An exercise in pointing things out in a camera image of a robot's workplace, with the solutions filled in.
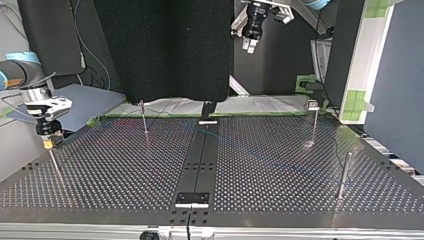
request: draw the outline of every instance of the cable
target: cable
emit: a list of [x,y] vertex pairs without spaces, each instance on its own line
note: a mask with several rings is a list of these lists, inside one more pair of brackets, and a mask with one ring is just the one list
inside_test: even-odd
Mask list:
[[54,77],[55,75],[56,75],[56,72],[54,72],[54,73],[50,74],[50,75],[49,75],[49,76],[47,76],[47,77],[44,77],[43,79],[41,79],[41,80],[39,80],[39,81],[36,81],[36,82],[31,83],[31,84],[25,85],[25,87],[31,87],[31,86],[34,86],[34,85],[40,84],[40,83],[42,83],[42,82],[45,82],[45,81],[49,80],[50,78]]
[[[331,99],[330,99],[330,95],[328,95],[328,92],[327,92],[327,89],[326,89],[326,87],[325,87],[325,84],[324,84],[324,82],[323,82],[323,80],[322,80],[322,78],[321,78],[321,68],[320,68],[320,66],[319,66],[319,59],[318,59],[318,43],[317,43],[317,41],[318,41],[318,37],[319,37],[319,33],[318,33],[318,28],[319,28],[319,22],[321,21],[321,15],[322,15],[322,10],[320,10],[319,11],[319,14],[318,14],[318,19],[317,19],[317,25],[316,25],[316,27],[315,27],[315,31],[317,32],[317,36],[316,36],[316,38],[315,38],[315,60],[317,61],[317,68],[318,68],[318,82],[320,82],[321,83],[321,85],[322,85],[322,88],[324,89],[324,93],[325,93],[325,95],[327,96],[327,99],[328,99],[328,101],[330,102],[330,105],[331,106],[334,106],[334,104],[333,104],[333,102],[331,101]],[[336,109],[334,109],[334,112],[336,113],[336,115],[337,115],[337,118],[339,118],[340,119],[340,114],[337,112],[337,110]]]
[[8,98],[17,97],[17,96],[20,96],[20,95],[21,95],[20,93],[14,94],[14,95],[8,95],[8,96],[4,96],[4,97],[0,98],[0,100],[2,102],[4,102],[5,104],[7,104],[9,107],[13,108],[13,110],[15,110],[16,112],[22,114],[23,116],[26,116],[26,117],[29,117],[29,118],[40,119],[40,117],[34,117],[34,116],[31,116],[29,114],[22,112],[21,110],[17,109],[15,106],[13,106],[11,103],[6,101],[6,99],[8,99]]
[[95,69],[93,69],[92,67],[87,66],[87,70],[90,72],[91,77],[94,77],[92,71],[102,80],[102,84],[99,83],[99,81],[97,81],[97,79],[94,77],[94,81],[102,87],[102,89],[105,89],[105,79],[102,77],[102,75],[100,75]]
[[[337,160],[339,161],[340,167],[342,168],[342,171],[343,171],[344,170],[344,166],[343,166],[342,160],[340,159],[340,156],[339,156],[339,145],[337,144],[337,140],[335,138],[333,138],[333,141],[336,144],[336,149],[335,149],[336,157],[337,157]],[[349,177],[349,174],[347,175],[347,179],[349,180],[349,183],[352,182],[352,180]]]
[[10,10],[12,10],[12,12],[15,13],[16,17],[18,17],[22,21],[21,15],[19,14],[19,12],[14,7],[12,7],[11,5],[9,5],[5,2],[0,1],[0,7],[1,6],[5,6],[5,7],[9,8]]
[[10,19],[10,17],[6,14],[6,12],[3,11],[3,9],[1,8],[2,6],[7,7],[8,9],[12,10],[12,12],[15,13],[15,15],[22,21],[21,16],[18,14],[18,12],[12,7],[9,6],[5,3],[0,2],[0,11],[4,14],[4,16],[7,18],[7,20],[10,22],[10,24],[13,26],[13,28],[19,33],[19,35],[21,35],[25,40],[27,40],[27,37],[25,35],[25,33],[23,33],[16,25],[15,23],[12,21],[12,19]]
[[16,119],[12,119],[11,121],[9,121],[9,122],[7,122],[7,123],[3,123],[2,125],[0,125],[0,128],[1,127],[4,127],[4,126],[6,126],[6,125],[9,125],[9,124],[11,124],[11,123],[13,123],[13,122],[15,122],[16,121]]
[[87,45],[85,45],[84,41],[82,40],[80,31],[78,29],[78,21],[77,21],[77,17],[78,17],[78,7],[80,4],[81,0],[78,0],[77,4],[75,5],[75,11],[74,11],[74,24],[75,24],[75,30],[77,32],[78,38],[82,44],[82,46],[87,50],[88,53],[90,53],[91,56],[93,56],[93,58],[103,67],[103,69],[106,72],[107,75],[107,79],[108,79],[108,87],[107,90],[110,90],[110,86],[111,86],[111,80],[110,80],[110,74],[109,71],[107,70],[107,68],[105,67],[105,65],[96,57],[96,55],[94,55],[94,53],[91,52],[91,50],[87,47]]
[[81,76],[80,76],[79,74],[77,74],[77,78],[78,78],[78,80],[80,81],[81,86],[84,86],[84,83],[82,83],[82,79],[81,79]]

